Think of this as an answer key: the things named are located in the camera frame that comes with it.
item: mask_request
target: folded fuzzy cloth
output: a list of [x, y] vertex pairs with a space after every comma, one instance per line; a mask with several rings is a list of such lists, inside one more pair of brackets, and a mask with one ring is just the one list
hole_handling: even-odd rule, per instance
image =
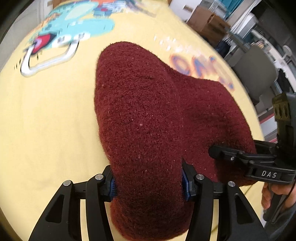
[[250, 185], [244, 171], [208, 155], [213, 144], [255, 153], [249, 126], [218, 82], [182, 75], [142, 47], [118, 42], [100, 55], [95, 112], [117, 184], [112, 222], [129, 240], [185, 232], [181, 158], [213, 181]]

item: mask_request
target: office chair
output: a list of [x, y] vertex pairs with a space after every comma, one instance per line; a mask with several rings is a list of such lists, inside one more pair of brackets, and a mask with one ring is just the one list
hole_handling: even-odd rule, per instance
[[278, 71], [269, 56], [253, 45], [232, 68], [256, 105], [260, 95], [278, 78]]

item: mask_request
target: yellow tablecloth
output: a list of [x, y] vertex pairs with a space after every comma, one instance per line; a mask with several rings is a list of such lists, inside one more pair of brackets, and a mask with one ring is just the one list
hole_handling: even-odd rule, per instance
[[[64, 180], [86, 181], [109, 164], [93, 98], [96, 60], [111, 43], [137, 43], [184, 74], [220, 81], [253, 138], [263, 140], [235, 74], [166, 1], [111, 1], [63, 3], [24, 38], [0, 73], [0, 207], [23, 241]], [[261, 187], [242, 188], [258, 214]], [[83, 240], [88, 240], [83, 202], [81, 220]], [[5, 222], [1, 212], [0, 221]], [[123, 240], [112, 224], [111, 229], [115, 241]]]

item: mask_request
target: yellow surface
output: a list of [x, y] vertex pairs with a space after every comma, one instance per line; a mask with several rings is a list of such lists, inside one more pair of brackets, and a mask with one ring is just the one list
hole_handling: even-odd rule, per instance
[[[197, 73], [192, 58], [204, 59], [204, 64], [211, 68], [208, 59], [214, 56], [217, 73], [203, 71], [202, 77], [226, 80], [253, 138], [263, 140], [248, 95], [214, 49], [181, 22], [165, 1], [145, 0], [140, 6], [151, 14], [123, 7], [109, 17], [115, 22], [112, 31], [80, 41], [69, 61], [25, 77], [20, 64], [26, 48], [32, 44], [29, 39], [40, 30], [37, 28], [19, 44], [0, 73], [0, 207], [23, 241], [29, 239], [39, 216], [63, 181], [86, 181], [109, 164], [98, 138], [93, 98], [96, 60], [110, 43], [137, 43], [172, 67], [175, 66], [171, 56], [182, 57], [194, 77]], [[83, 17], [89, 18], [92, 13]], [[67, 46], [43, 49], [38, 59], [36, 55], [31, 57], [30, 66], [66, 49]], [[261, 188], [261, 183], [243, 188], [257, 214], [261, 213]], [[82, 236], [88, 240], [84, 205], [82, 202]], [[216, 226], [214, 217], [213, 236]], [[111, 230], [115, 241], [124, 240], [112, 224]], [[174, 240], [185, 240], [185, 235]]]

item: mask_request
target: human hand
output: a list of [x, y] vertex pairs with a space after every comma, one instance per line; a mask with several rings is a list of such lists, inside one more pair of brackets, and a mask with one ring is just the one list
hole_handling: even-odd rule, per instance
[[[271, 190], [277, 195], [282, 195], [282, 194], [288, 195], [292, 186], [293, 184], [290, 184], [290, 185], [272, 184]], [[263, 209], [264, 210], [268, 209], [270, 207], [270, 203], [271, 203], [271, 192], [268, 189], [268, 183], [264, 183], [264, 186], [262, 189], [262, 200], [261, 200]], [[283, 212], [286, 209], [292, 207], [294, 203], [296, 203], [296, 186], [294, 187], [290, 196], [287, 198], [287, 200], [283, 204], [281, 211]]]

